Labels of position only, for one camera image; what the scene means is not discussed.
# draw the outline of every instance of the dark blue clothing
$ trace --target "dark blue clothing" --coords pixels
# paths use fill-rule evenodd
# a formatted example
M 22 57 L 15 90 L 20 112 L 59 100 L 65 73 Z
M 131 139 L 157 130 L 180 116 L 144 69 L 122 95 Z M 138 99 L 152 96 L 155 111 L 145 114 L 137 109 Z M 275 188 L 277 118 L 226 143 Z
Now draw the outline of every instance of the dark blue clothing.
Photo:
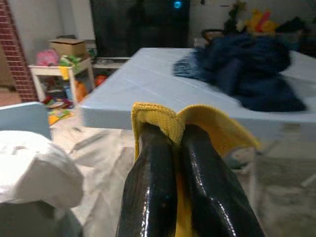
M 303 111 L 306 106 L 279 72 L 290 65 L 289 50 L 271 37 L 216 38 L 174 65 L 174 75 L 220 88 L 250 110 Z

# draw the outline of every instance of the toy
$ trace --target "toy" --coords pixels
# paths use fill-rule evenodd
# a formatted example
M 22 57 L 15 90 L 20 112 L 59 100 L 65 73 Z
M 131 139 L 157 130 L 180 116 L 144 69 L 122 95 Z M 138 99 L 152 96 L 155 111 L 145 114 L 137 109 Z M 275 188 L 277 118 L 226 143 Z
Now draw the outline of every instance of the toy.
M 236 24 L 236 29 L 237 29 L 239 32 L 242 32 L 244 28 L 245 28 L 245 21 L 243 21 L 243 20 L 238 20 L 238 21 L 237 21 L 237 24 Z
M 258 9 L 253 9 L 252 18 L 246 21 L 247 31 L 250 33 L 256 32 L 256 26 L 259 24 L 262 17 L 262 12 L 260 12 Z
M 85 98 L 85 96 L 88 94 L 87 90 L 82 82 L 75 81 L 76 85 L 76 97 L 77 101 L 80 102 Z
M 48 122 L 49 125 L 53 125 L 54 123 L 58 122 L 61 119 L 67 119 L 74 115 L 73 112 L 65 109 L 58 109 L 49 112 L 48 114 Z
M 78 63 L 80 62 L 80 58 L 69 55 L 62 56 L 59 62 L 59 70 L 62 74 L 64 80 L 69 80 L 69 72 L 68 67 L 74 67 L 74 72 L 76 73 L 79 70 Z
M 238 33 L 237 30 L 237 16 L 246 8 L 246 3 L 237 0 L 233 5 L 233 9 L 228 13 L 230 18 L 224 24 L 224 34 Z
M 51 96 L 47 96 L 45 100 L 42 101 L 46 105 L 48 110 L 53 109 L 72 109 L 74 103 L 68 99 L 58 99 Z
M 59 56 L 54 49 L 43 50 L 36 55 L 36 65 L 38 66 L 53 66 L 57 65 Z
M 101 85 L 103 82 L 105 82 L 105 80 L 108 77 L 105 75 L 99 75 L 96 77 L 96 79 L 94 80 L 95 86 L 98 87 L 99 85 Z
M 274 32 L 278 27 L 278 24 L 269 20 L 271 12 L 266 10 L 264 13 L 258 9 L 252 11 L 252 17 L 250 20 L 246 20 L 247 31 L 253 32 Z

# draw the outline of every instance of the pink toy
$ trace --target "pink toy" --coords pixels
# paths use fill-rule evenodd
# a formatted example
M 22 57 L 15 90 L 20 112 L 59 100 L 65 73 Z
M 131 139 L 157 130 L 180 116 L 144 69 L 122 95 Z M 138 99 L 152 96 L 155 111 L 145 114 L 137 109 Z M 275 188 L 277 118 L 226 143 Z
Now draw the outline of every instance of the pink toy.
M 38 66 L 53 66 L 58 65 L 59 56 L 54 49 L 47 49 L 37 53 L 36 65 Z

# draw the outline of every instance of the light blue table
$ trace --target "light blue table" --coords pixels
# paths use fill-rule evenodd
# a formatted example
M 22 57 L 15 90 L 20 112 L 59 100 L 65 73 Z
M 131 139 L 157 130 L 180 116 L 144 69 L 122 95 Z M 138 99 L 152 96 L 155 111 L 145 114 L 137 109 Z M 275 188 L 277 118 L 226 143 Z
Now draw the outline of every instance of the light blue table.
M 140 49 L 81 105 L 84 125 L 130 129 L 134 102 L 159 103 L 175 112 L 191 104 L 208 104 L 226 112 L 262 139 L 278 139 L 291 129 L 299 129 L 301 139 L 315 139 L 315 59 L 291 52 L 293 65 L 283 72 L 310 111 L 264 113 L 243 108 L 237 100 L 204 82 L 173 76 L 173 64 L 191 50 Z

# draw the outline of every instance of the orange toy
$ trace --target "orange toy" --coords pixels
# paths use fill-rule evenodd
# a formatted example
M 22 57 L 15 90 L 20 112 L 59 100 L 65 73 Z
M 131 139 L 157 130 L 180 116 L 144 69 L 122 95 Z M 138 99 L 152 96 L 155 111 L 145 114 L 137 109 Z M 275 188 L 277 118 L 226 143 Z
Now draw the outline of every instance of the orange toy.
M 76 97 L 78 103 L 85 98 L 85 96 L 88 94 L 87 90 L 85 88 L 85 85 L 82 82 L 75 81 L 76 85 Z
M 99 75 L 96 77 L 94 83 L 95 83 L 95 86 L 98 87 L 99 85 L 101 85 L 103 82 L 105 82 L 105 80 L 107 79 L 108 77 L 105 76 L 105 75 Z

